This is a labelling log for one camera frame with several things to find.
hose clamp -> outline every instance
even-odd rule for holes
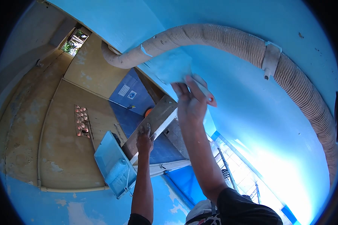
[[[262,70],[264,70],[264,79],[269,80],[270,76],[274,76],[280,54],[280,48],[276,47],[274,44],[267,45],[262,64]]]

sticker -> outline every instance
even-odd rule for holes
[[[128,95],[128,98],[133,99],[136,95],[137,93],[135,91],[131,91]]]
[[[124,97],[125,94],[129,91],[129,89],[130,87],[124,84],[124,86],[120,89],[118,94]]]

yellow wall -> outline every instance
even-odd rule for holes
[[[128,73],[105,61],[101,51],[101,38],[90,35],[65,73],[65,80],[109,99],[115,88]]]
[[[38,185],[39,162],[42,186],[104,186],[94,146],[107,130],[116,133],[121,143],[126,137],[107,100],[62,80],[72,59],[56,50],[42,61],[44,67],[33,67],[20,81],[0,120],[0,170],[6,175]],[[87,108],[92,139],[76,135],[75,104]]]

wooden plank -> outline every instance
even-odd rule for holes
[[[165,95],[153,108],[153,110],[149,113],[149,115],[145,117],[144,120],[139,124],[139,126],[136,128],[136,130],[128,138],[127,142],[122,147],[123,152],[131,162],[133,157],[138,153],[137,136],[140,126],[146,127],[147,123],[150,123],[151,126],[150,136],[153,135],[154,133],[156,133],[157,136],[159,136],[159,134],[165,129],[162,128],[163,127],[162,124],[168,118],[170,118],[171,115],[173,115],[173,112],[176,111],[177,106],[178,104],[171,97]]]
[[[145,89],[147,90],[150,97],[153,99],[155,104],[164,97],[165,93],[158,88],[151,80],[149,80],[140,70],[134,67],[135,72],[137,73],[139,79],[143,83]]]

flexible duct hose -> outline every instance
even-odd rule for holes
[[[243,31],[213,24],[188,24],[167,29],[127,53],[116,55],[102,42],[105,60],[116,67],[129,69],[166,51],[186,45],[209,45],[229,52],[262,68],[266,44],[261,39]],[[309,120],[323,146],[328,164],[330,184],[337,169],[335,124],[330,111],[315,86],[307,76],[283,53],[273,75],[275,81],[287,92]]]

